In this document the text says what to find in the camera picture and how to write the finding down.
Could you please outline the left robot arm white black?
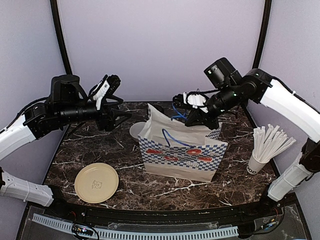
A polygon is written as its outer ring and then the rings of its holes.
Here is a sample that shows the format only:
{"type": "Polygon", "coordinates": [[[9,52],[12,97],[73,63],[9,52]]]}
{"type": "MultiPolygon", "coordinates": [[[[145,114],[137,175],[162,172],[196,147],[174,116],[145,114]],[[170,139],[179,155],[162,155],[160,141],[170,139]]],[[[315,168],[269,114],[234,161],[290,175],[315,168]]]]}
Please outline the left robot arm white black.
{"type": "MultiPolygon", "coordinates": [[[[95,122],[98,130],[113,131],[132,117],[131,113],[120,110],[124,101],[114,95],[120,84],[117,75],[105,75],[86,93],[77,75],[53,77],[49,96],[27,104],[0,131],[0,158],[71,124],[95,122]]],[[[29,182],[3,169],[0,171],[0,195],[50,207],[60,218],[67,218],[71,213],[59,187],[29,182]]]]}

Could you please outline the black plastic cup lid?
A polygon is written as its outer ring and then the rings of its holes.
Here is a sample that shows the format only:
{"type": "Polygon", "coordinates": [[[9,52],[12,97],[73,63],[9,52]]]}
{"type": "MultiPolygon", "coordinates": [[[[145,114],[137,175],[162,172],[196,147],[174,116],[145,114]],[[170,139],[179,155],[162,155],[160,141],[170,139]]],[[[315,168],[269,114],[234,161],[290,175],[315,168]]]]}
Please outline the black plastic cup lid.
{"type": "Polygon", "coordinates": [[[164,113],[163,107],[161,107],[161,106],[159,106],[159,105],[156,105],[155,108],[156,108],[159,112],[164,113]]]}

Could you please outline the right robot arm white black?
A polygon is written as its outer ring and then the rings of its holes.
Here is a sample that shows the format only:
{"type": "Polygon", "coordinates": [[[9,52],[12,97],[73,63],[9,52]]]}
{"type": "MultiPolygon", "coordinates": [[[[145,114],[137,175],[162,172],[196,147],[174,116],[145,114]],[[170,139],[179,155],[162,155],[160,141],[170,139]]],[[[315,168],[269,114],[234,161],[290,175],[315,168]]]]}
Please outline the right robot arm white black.
{"type": "Polygon", "coordinates": [[[320,171],[320,112],[290,90],[280,79],[254,68],[245,76],[222,57],[204,70],[213,84],[215,94],[183,93],[182,102],[190,114],[186,126],[205,125],[212,129],[212,121],[236,105],[251,100],[281,114],[308,136],[297,159],[274,180],[267,195],[255,205],[255,213],[266,217],[275,203],[297,187],[303,180],[320,171]]]}

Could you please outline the blue checkered paper bag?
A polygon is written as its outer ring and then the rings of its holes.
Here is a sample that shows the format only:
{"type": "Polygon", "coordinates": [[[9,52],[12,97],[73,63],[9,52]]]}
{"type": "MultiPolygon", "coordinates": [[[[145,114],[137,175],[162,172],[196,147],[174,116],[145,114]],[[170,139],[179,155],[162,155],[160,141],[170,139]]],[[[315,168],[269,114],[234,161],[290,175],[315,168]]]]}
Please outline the blue checkered paper bag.
{"type": "Polygon", "coordinates": [[[228,143],[216,129],[187,127],[148,104],[148,120],[138,133],[140,153],[147,173],[198,182],[211,182],[228,143]]]}

